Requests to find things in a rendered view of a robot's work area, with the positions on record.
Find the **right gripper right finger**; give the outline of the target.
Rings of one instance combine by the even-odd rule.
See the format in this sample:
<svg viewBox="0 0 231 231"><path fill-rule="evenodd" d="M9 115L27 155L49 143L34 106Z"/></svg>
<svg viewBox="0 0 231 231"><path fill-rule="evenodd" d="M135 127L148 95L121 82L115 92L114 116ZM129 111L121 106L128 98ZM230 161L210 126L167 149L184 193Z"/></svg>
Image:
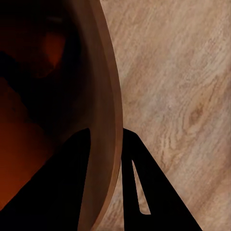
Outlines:
<svg viewBox="0 0 231 231"><path fill-rule="evenodd" d="M140 212L132 160L151 214ZM123 128L124 231L202 231L139 136Z"/></svg>

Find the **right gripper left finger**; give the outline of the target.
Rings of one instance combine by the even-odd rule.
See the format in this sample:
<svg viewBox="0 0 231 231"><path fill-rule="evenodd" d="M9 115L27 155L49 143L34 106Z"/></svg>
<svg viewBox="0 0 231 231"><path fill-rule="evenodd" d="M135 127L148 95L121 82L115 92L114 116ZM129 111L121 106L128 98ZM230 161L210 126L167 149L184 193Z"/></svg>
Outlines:
<svg viewBox="0 0 231 231"><path fill-rule="evenodd" d="M74 133L0 211L0 231L77 231L90 129Z"/></svg>

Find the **trash can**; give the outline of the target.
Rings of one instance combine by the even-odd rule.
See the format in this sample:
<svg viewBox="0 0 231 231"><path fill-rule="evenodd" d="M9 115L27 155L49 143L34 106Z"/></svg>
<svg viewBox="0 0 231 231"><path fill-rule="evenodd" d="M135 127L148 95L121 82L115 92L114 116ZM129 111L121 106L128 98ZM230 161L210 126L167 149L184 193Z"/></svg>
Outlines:
<svg viewBox="0 0 231 231"><path fill-rule="evenodd" d="M0 13L74 36L73 77L64 84L24 76L27 106L56 150L90 129L77 231L96 231L112 200L123 147L116 57L100 0L0 0Z"/></svg>

